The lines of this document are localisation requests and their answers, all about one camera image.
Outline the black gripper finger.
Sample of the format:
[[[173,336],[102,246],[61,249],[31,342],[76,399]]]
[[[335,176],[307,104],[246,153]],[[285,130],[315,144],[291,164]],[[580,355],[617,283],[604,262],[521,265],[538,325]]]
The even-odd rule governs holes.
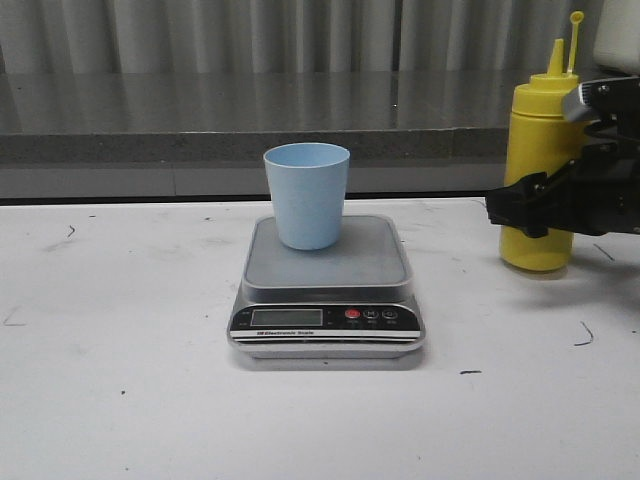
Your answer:
[[[529,238],[545,237],[551,229],[578,233],[573,205],[576,165],[568,162],[551,175],[532,173],[488,191],[485,205],[490,222],[515,228]]]
[[[639,111],[639,77],[615,77],[579,83],[561,102],[568,122],[605,118]]]

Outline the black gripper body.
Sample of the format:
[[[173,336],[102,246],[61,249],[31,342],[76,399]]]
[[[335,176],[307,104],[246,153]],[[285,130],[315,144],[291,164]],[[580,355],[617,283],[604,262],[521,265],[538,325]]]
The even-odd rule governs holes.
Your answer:
[[[614,114],[585,128],[577,168],[576,232],[639,233],[639,116]]]

